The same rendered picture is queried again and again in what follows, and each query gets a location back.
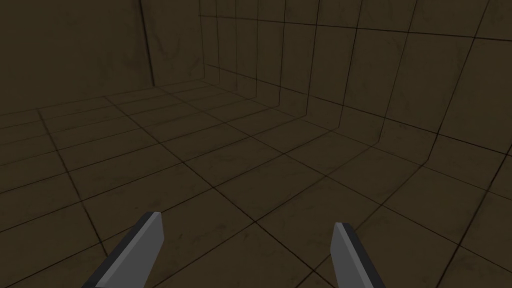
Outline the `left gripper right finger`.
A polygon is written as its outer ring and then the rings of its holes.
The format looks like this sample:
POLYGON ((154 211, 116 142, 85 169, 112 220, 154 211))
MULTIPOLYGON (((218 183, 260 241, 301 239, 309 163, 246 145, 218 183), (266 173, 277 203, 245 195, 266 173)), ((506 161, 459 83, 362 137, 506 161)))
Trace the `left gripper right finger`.
POLYGON ((330 254, 338 288, 386 288, 349 223, 334 224, 330 254))

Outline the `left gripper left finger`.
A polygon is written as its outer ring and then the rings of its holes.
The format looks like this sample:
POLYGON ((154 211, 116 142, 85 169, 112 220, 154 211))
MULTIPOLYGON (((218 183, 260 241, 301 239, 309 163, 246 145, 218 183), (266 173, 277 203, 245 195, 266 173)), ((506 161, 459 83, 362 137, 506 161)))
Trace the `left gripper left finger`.
POLYGON ((144 288, 163 242, 161 212, 146 212, 81 288, 144 288))

